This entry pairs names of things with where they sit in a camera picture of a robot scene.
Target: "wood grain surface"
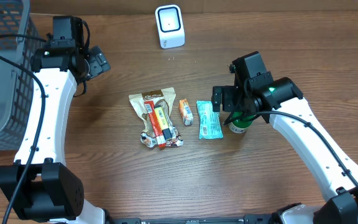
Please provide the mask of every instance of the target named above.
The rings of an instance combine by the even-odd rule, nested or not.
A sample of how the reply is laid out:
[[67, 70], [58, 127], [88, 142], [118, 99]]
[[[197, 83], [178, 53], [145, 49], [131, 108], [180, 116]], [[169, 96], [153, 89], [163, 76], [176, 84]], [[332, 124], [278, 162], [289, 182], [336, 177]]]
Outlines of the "wood grain surface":
[[154, 14], [176, 4], [182, 13], [358, 10], [358, 0], [31, 0], [31, 11], [65, 15]]
[[[224, 139], [198, 139], [196, 101], [210, 100], [212, 86], [232, 85], [227, 65], [255, 50], [274, 78], [298, 85], [358, 163], [358, 11], [184, 14], [186, 44], [168, 50], [158, 44], [154, 15], [82, 18], [112, 69], [73, 100], [66, 160], [86, 198], [113, 217], [218, 217], [324, 203], [291, 145], [261, 119], [245, 135], [225, 127]], [[33, 20], [41, 34], [52, 31], [52, 17]], [[149, 150], [128, 95], [171, 86], [177, 93], [171, 119], [185, 144]], [[177, 110], [183, 98], [195, 115], [190, 127]], [[14, 154], [0, 152], [0, 165], [12, 164]], [[0, 222], [6, 205], [0, 190]], [[13, 212], [9, 223], [26, 222]]]

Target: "green can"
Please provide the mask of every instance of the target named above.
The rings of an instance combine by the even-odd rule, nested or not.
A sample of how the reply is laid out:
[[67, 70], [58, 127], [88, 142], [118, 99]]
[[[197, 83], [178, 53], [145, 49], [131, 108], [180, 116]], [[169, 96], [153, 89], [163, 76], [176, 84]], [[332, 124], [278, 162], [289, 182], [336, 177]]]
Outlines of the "green can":
[[[241, 116], [241, 112], [234, 112], [232, 117], [238, 117]], [[243, 118], [244, 120], [251, 119], [252, 116], [248, 116]], [[229, 128], [232, 132], [240, 134], [245, 133], [248, 129], [248, 127], [252, 124], [252, 121], [242, 121], [241, 119], [237, 119], [229, 124]]]

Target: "plastic bin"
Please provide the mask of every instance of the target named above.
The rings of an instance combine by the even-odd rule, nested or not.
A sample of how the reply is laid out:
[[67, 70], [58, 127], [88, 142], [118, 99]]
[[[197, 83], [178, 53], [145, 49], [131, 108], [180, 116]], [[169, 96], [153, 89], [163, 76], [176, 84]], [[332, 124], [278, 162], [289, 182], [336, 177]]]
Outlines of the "plastic bin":
[[[29, 16], [29, 0], [0, 0], [0, 34], [39, 36]], [[0, 39], [0, 55], [30, 69], [30, 58], [42, 43], [18, 38]], [[0, 150], [17, 150], [23, 140], [33, 94], [33, 80], [0, 60]]]

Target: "package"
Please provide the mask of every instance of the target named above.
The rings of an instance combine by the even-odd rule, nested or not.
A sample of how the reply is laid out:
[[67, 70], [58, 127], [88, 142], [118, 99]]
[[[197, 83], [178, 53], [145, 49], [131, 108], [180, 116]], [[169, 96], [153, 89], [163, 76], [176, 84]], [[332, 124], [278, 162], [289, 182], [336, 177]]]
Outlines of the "package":
[[198, 116], [200, 117], [199, 139], [223, 138], [219, 112], [212, 111], [210, 101], [197, 101]]
[[182, 146], [183, 139], [170, 115], [176, 93], [173, 88], [129, 95], [129, 101], [144, 123], [140, 141], [149, 148]]
[[186, 126], [192, 125], [194, 117], [193, 113], [190, 110], [189, 103], [186, 99], [179, 101], [179, 111], [184, 124]]

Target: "teal pouch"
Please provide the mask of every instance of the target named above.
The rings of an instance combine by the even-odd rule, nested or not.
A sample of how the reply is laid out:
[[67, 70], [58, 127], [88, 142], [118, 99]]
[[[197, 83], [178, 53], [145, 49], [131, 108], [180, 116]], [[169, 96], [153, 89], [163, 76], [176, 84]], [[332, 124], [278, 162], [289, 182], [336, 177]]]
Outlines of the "teal pouch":
[[219, 112], [212, 111], [210, 101], [197, 101], [198, 116], [200, 117], [199, 139], [223, 138]]

